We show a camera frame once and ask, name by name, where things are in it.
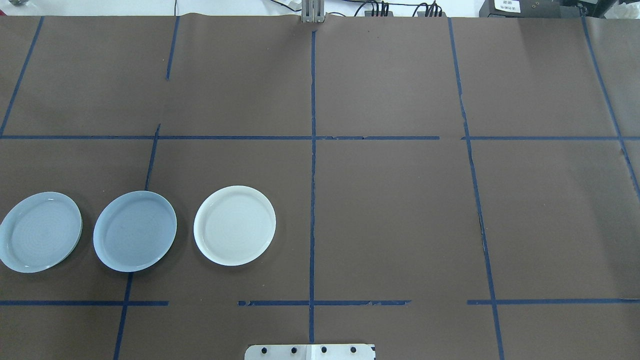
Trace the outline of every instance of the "black cable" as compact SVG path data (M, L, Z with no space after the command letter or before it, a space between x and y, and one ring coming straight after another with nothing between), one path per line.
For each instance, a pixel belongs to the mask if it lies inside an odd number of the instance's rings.
M294 8L291 8L289 5L286 5L286 4L281 3L280 1L276 1L276 0L269 0L269 1L271 1L272 3L276 3L276 4L278 4L278 5L284 6L284 7L286 7L287 9L291 10L291 11L292 11L292 12L294 12L294 13L297 13L297 12L301 12L301 11L302 11L302 9L298 9L298 10L296 10L296 9L294 9Z
M363 0L342 0L342 1L346 1L347 3L368 3L368 1L363 1ZM418 4L395 4L395 3L387 3L389 5L398 5L398 6L417 6Z
M420 8L420 6L426 6L426 7L427 7L427 10L426 10L426 11L427 11L427 12L429 11L429 4L427 4L427 3L421 3L420 5L418 5L418 6L416 6L416 7L415 7L415 10L413 11L413 15L411 15L411 17L414 17L414 16L415 16L415 14L417 14L417 13L418 13L418 9Z
M389 3L382 2L382 16L389 16Z
M358 12L360 12L360 9L362 9L366 4L371 4L371 15L372 16L373 16L373 13L374 13L374 5L375 5L376 11L378 11L378 2L373 1L373 0L368 0L368 1L363 2L360 6L358 6L358 10L356 10L356 13L353 14L353 16L354 17L358 16Z

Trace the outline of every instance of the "white plate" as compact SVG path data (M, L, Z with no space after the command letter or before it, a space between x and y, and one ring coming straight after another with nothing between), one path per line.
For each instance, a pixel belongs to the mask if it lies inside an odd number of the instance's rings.
M63 261L82 232L80 210L56 192L32 195L0 224L0 259L17 272L39 272Z
M126 193L102 210L93 247L113 270L139 271L169 251L176 229L175 211L164 197L147 191Z
M246 264L260 256L276 231L276 213L266 196L247 186L214 192L198 209L193 235L198 248L220 265Z

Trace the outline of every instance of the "black device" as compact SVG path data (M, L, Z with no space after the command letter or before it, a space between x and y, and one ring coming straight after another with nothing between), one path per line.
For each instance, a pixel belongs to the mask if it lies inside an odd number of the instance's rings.
M479 17L580 17L580 8L555 0L484 0Z
M602 15L616 0L484 0L479 17L570 18Z

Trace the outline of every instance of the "metal bracket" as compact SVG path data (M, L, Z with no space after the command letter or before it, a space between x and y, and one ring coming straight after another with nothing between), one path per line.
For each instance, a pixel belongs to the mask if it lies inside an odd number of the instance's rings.
M302 22L324 22L324 0L302 0Z
M375 360L370 344L252 345L244 360Z

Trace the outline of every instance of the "light blue plate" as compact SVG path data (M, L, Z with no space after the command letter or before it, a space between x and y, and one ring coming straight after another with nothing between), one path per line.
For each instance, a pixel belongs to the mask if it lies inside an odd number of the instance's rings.
M39 272L76 247L82 217L68 196L37 193L20 201L0 224L0 259L17 272Z
M146 191L126 193L102 210L93 247L113 270L143 270L169 251L176 228L175 211L164 197Z

